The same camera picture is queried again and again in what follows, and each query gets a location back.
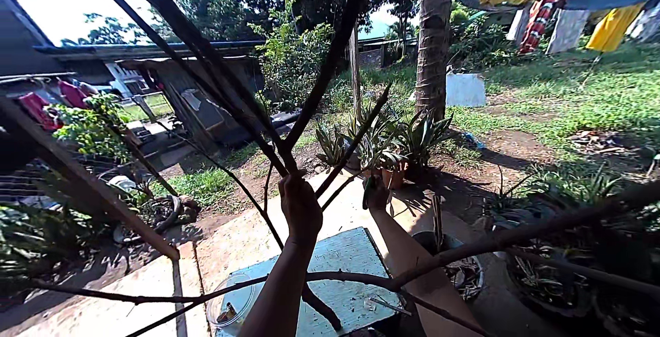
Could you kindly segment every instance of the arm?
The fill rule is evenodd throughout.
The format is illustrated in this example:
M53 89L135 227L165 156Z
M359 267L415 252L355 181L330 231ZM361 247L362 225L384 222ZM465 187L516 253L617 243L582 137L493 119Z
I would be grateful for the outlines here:
M314 190L301 177L286 176L279 190L289 237L240 337L296 335L300 295L323 216Z
M393 276L397 276L415 267L419 261L432 256L387 213L385 207L389 190L385 188L380 177L374 178L375 183L368 194L367 206L389 250L388 268ZM465 301L461 299L443 270L436 269L421 276L406 284L405 289L426 302L444 308L452 315L478 326ZM476 336L472 331L424 307L417 305L417 311L427 336Z

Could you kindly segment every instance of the red patterned cloth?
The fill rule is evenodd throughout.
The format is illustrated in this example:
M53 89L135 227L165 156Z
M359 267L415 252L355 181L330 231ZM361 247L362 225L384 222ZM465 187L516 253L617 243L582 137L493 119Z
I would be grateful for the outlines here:
M545 26L550 20L557 3L562 0L540 0L534 2L529 15L529 23L520 45L519 54L532 52L539 45L540 37L545 32Z

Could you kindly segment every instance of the pruning shears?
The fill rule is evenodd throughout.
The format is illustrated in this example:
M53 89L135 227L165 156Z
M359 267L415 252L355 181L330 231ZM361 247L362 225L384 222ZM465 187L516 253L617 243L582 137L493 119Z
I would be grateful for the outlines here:
M373 174L369 175L367 177L367 182L364 185L364 195L362 196L362 209L367 209L367 198L369 197L369 192L372 189L374 185L374 177Z

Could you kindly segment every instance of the table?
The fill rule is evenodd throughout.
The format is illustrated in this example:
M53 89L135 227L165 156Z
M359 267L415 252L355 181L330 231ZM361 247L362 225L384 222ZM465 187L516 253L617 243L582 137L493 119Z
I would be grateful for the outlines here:
M267 275L275 265L277 257L238 270L251 278ZM369 232L364 227L340 232L316 243L309 262L309 272L317 271L359 272L389 277L380 254L376 250ZM255 288L258 295L263 287ZM300 302L297 336L343 336L379 320L393 316L396 311L375 303L367 303L375 297L395 307L402 307L399 297L375 285L338 280L309 282L309 288L326 303L339 317L342 330L335 331L328 321L306 303ZM219 331L217 337L226 336Z

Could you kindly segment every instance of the green handle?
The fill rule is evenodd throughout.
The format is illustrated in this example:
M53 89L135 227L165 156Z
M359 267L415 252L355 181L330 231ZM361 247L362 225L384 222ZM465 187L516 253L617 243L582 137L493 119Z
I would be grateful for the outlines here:
M367 183L364 185L364 195L362 196L362 209L367 209L367 197L369 190L371 190L372 185L374 184L374 179L369 176L367 177Z

